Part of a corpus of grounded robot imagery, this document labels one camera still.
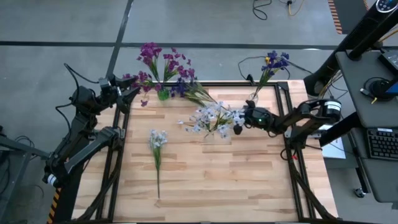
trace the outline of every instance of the caster wheel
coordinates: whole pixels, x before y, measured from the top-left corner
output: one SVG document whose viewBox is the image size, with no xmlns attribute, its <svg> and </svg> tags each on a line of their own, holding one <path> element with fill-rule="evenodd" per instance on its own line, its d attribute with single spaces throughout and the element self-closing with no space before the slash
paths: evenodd
<svg viewBox="0 0 398 224">
<path fill-rule="evenodd" d="M 363 198 L 365 197 L 366 193 L 363 192 L 362 188 L 358 188 L 354 190 L 354 194 L 359 197 L 359 198 Z"/>
</svg>

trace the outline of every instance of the keyboard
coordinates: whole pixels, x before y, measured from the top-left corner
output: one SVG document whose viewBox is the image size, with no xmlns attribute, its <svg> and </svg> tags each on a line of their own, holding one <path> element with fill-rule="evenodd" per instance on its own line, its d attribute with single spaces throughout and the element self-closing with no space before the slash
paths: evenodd
<svg viewBox="0 0 398 224">
<path fill-rule="evenodd" d="M 368 129 L 369 156 L 398 161 L 398 132 Z"/>
</svg>

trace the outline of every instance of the wooden table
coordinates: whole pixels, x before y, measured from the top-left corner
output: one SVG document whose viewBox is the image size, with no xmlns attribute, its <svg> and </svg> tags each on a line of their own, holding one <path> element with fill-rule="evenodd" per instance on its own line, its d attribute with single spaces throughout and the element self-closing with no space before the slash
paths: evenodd
<svg viewBox="0 0 398 224">
<path fill-rule="evenodd" d="M 302 80 L 288 83 L 294 106 L 307 100 Z M 241 108 L 254 88 L 209 87 L 208 91 L 215 100 Z M 232 135 L 231 142 L 216 139 L 215 144 L 204 144 L 204 135 L 187 133 L 177 124 L 179 119 L 188 121 L 196 105 L 179 97 L 161 102 L 155 92 L 150 92 L 150 101 L 142 108 L 141 98 L 137 96 L 131 106 L 115 222 L 297 221 L 288 165 L 279 156 L 284 148 L 282 135 L 270 138 L 260 129 L 244 129 L 241 135 Z M 257 105 L 279 114 L 273 88 L 261 90 Z M 113 115 L 114 109 L 105 111 L 98 117 L 97 128 L 111 126 Z M 169 134 L 162 155 L 160 200 L 154 158 L 147 144 L 150 129 Z M 307 144 L 319 146 L 314 139 Z M 303 154 L 311 189 L 337 216 L 322 152 L 306 148 Z M 106 150 L 97 153 L 82 175 L 74 218 L 100 191 L 105 159 Z M 302 191 L 300 195 L 308 216 Z"/>
</svg>

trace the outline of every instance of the concrete floor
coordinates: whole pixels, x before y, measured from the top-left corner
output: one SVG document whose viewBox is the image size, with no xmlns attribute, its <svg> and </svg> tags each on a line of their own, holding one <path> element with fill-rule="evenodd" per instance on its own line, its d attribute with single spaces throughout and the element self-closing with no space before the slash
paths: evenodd
<svg viewBox="0 0 398 224">
<path fill-rule="evenodd" d="M 127 0 L 3 0 L 0 2 L 0 40 L 53 42 L 115 42 Z M 333 25 L 326 0 L 306 0 L 295 17 L 275 1 L 264 8 L 269 18 L 260 21 L 244 0 L 135 0 L 123 42 L 280 44 L 291 61 L 315 71 L 331 50 L 297 50 L 295 45 L 337 45 L 344 38 Z M 398 45 L 397 37 L 386 44 Z M 245 57 L 264 55 L 273 49 L 179 49 L 193 62 L 201 80 L 240 80 L 238 62 Z M 145 70 L 135 58 L 137 48 L 121 48 L 114 73 L 135 74 Z M 0 46 L 0 124 L 14 138 L 24 134 L 38 148 L 51 152 L 67 132 L 63 118 L 54 110 L 68 103 L 75 84 L 63 67 L 68 63 L 84 76 L 97 79 L 107 71 L 112 47 L 28 47 Z M 261 60 L 242 64 L 243 74 L 259 76 Z M 289 68 L 290 79 L 307 74 Z M 283 80 L 280 72 L 274 79 Z M 79 80 L 98 91 L 98 86 Z M 336 87 L 346 88 L 344 80 Z M 341 91 L 331 89 L 337 97 Z M 340 99 L 343 116 L 354 111 L 349 94 Z M 73 108 L 65 108 L 69 119 Z M 8 220 L 29 223 L 47 220 L 53 188 L 41 183 L 43 162 L 33 160 L 28 167 Z M 345 220 L 394 223 L 398 212 L 390 203 L 377 203 L 373 196 L 356 198 L 359 187 L 352 169 L 329 169 L 328 174 L 340 217 Z M 38 184 L 45 190 L 41 197 Z"/>
</svg>

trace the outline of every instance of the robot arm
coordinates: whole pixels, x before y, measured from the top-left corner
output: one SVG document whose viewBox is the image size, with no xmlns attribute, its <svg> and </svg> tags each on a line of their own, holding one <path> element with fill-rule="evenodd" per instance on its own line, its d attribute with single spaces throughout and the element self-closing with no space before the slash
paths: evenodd
<svg viewBox="0 0 398 224">
<path fill-rule="evenodd" d="M 105 127 L 94 133 L 97 125 L 96 115 L 106 108 L 117 104 L 122 113 L 128 113 L 130 104 L 139 93 L 140 88 L 131 88 L 136 78 L 119 79 L 112 75 L 100 78 L 101 94 L 95 95 L 91 89 L 83 86 L 74 92 L 70 100 L 76 107 L 76 115 L 70 126 L 70 131 L 58 145 L 58 148 L 46 158 L 43 181 L 54 187 L 63 187 L 68 184 L 76 167 L 84 164 L 95 153 L 109 146 L 117 149 L 121 146 L 121 133 L 112 127 Z"/>
<path fill-rule="evenodd" d="M 246 101 L 244 119 L 247 128 L 255 127 L 276 135 L 283 134 L 289 126 L 307 118 L 303 126 L 292 129 L 290 142 L 304 148 L 307 136 L 324 124 L 333 124 L 340 120 L 341 103 L 334 99 L 304 101 L 285 116 L 272 114 L 265 108 L 256 107 L 253 101 Z M 235 134 L 240 134 L 242 127 L 235 125 Z"/>
</svg>

